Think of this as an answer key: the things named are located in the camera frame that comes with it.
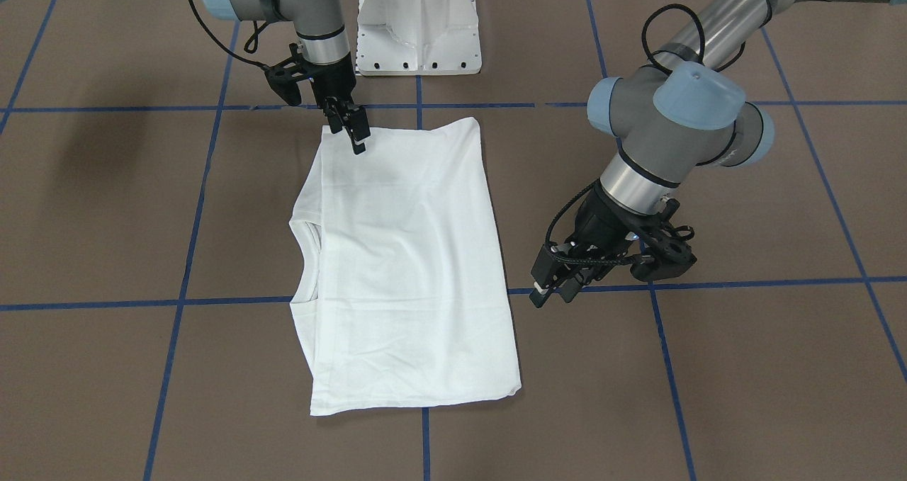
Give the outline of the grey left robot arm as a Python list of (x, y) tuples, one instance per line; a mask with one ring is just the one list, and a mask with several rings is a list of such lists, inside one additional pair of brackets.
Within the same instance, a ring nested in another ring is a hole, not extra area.
[(905, 0), (712, 0), (700, 12), (668, 4), (690, 21), (654, 50), (649, 16), (641, 30), (647, 62), (631, 77), (602, 79), (587, 100), (587, 119), (619, 141), (602, 175), (573, 200), (580, 204), (563, 242), (547, 234), (531, 269), (536, 307), (558, 293), (570, 302), (613, 268), (635, 280), (680, 277), (697, 262), (694, 230), (674, 226), (677, 188), (699, 166), (733, 168), (762, 159), (774, 142), (768, 113), (746, 101), (723, 74), (746, 40), (798, 2), (904, 4)]

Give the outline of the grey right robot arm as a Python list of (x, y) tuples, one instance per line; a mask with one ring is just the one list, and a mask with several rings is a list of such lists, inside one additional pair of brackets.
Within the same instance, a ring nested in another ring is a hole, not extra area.
[(193, 0), (193, 15), (205, 33), (231, 57), (258, 67), (269, 87), (288, 106), (300, 106), (298, 84), (309, 81), (315, 104), (320, 108), (331, 133), (346, 132), (354, 154), (366, 151), (371, 135), (367, 113), (352, 98), (356, 86), (354, 58), (347, 38), (340, 0), (202, 0), (212, 16), (227, 21), (250, 21), (256, 43), (266, 26), (291, 23), (298, 41), (289, 45), (291, 54), (276, 64), (264, 64), (235, 54), (208, 29)]

